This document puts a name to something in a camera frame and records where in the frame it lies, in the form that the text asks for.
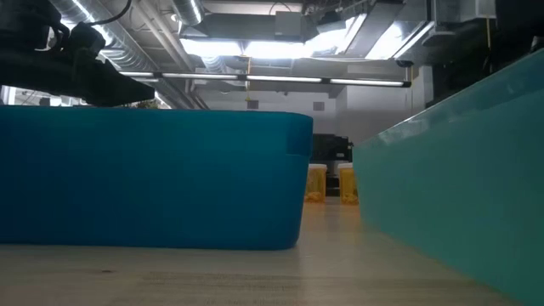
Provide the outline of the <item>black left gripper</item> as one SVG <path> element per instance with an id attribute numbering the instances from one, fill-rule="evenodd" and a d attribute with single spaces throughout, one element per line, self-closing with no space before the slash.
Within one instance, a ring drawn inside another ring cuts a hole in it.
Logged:
<path id="1" fill-rule="evenodd" d="M 153 99 L 155 89 L 95 59 L 106 45 L 90 24 L 68 28 L 49 0 L 0 0 L 0 85 L 115 107 Z"/>

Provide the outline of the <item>large amber pill bottle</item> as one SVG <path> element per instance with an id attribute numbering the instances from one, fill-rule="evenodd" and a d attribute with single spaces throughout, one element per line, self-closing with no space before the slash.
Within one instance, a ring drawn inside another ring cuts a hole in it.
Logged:
<path id="1" fill-rule="evenodd" d="M 341 203 L 358 205 L 358 191 L 352 163 L 340 163 L 337 166 Z"/>
<path id="2" fill-rule="evenodd" d="M 309 164 L 305 202 L 324 203 L 326 201 L 326 171 L 325 164 Z"/>

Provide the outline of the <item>dark blue plastic bin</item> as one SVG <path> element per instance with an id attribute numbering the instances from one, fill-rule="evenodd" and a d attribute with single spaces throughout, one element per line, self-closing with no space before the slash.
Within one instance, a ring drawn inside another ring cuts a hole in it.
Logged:
<path id="1" fill-rule="evenodd" d="M 0 107 L 0 244 L 281 250 L 313 120 L 287 112 Z"/>

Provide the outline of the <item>translucent teal plastic bin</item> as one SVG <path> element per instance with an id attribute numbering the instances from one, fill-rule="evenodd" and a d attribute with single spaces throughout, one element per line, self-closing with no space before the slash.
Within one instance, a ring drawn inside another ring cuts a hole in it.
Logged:
<path id="1" fill-rule="evenodd" d="M 363 219 L 544 306 L 544 49 L 356 145 Z"/>

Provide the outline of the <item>artificial white-flowered plant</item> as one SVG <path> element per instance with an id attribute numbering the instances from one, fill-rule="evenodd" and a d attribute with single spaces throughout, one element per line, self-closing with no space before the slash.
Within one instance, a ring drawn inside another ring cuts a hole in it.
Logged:
<path id="1" fill-rule="evenodd" d="M 131 109 L 160 109 L 161 103 L 158 102 L 156 99 L 147 99 L 126 104 L 124 105 L 124 107 Z"/>

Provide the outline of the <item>long linear ceiling light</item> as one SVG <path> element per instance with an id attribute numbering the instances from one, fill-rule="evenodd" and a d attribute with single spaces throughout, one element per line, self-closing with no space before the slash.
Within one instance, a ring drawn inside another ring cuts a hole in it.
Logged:
<path id="1" fill-rule="evenodd" d="M 342 85 L 380 88 L 409 88 L 409 81 L 391 81 L 366 78 L 330 78 L 315 76 L 268 76 L 252 74 L 211 74 L 195 72 L 148 72 L 148 71 L 120 71 L 126 77 L 139 79 L 190 79 L 205 81 L 238 81 L 238 82 L 292 82 L 320 85 Z"/>

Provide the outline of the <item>grey ceiling-mounted box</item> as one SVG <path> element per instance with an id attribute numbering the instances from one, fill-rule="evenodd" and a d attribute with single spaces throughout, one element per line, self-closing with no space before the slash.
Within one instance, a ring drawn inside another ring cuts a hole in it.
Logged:
<path id="1" fill-rule="evenodd" d="M 302 39 L 302 15 L 298 12 L 275 12 L 275 39 L 300 42 Z"/>

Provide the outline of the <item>black device on table edge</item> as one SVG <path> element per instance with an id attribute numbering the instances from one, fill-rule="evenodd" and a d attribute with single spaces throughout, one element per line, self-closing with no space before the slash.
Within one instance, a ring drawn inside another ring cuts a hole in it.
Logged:
<path id="1" fill-rule="evenodd" d="M 340 195 L 340 181 L 337 166 L 353 161 L 353 143 L 348 137 L 335 134 L 315 133 L 311 164 L 324 164 L 326 170 L 326 196 Z"/>

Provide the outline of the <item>silver ribbed ventilation duct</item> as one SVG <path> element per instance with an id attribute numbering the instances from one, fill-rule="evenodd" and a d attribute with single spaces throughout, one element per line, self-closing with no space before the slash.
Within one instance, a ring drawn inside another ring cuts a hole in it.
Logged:
<path id="1" fill-rule="evenodd" d="M 50 0 L 59 10 L 62 23 L 75 26 L 79 22 L 105 20 L 114 14 L 101 0 Z M 117 20 L 109 25 L 98 25 L 96 30 L 106 40 L 106 47 L 100 56 L 109 60 L 118 70 L 131 72 L 154 72 L 159 65 L 137 44 L 128 31 Z M 207 109 L 204 102 L 194 94 L 178 88 L 172 82 L 159 79 L 150 82 L 156 91 L 156 99 L 172 108 Z"/>

